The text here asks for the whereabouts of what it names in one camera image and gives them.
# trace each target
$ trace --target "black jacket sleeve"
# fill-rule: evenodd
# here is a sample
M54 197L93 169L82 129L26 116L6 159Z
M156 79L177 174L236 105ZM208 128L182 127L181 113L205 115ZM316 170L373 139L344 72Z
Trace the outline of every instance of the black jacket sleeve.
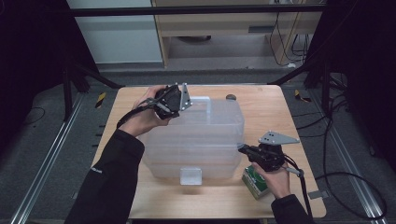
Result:
M278 224L311 224L315 223L305 212L294 194L276 199L271 204L276 223Z
M131 211L144 145L120 130L91 168L64 224L125 224Z

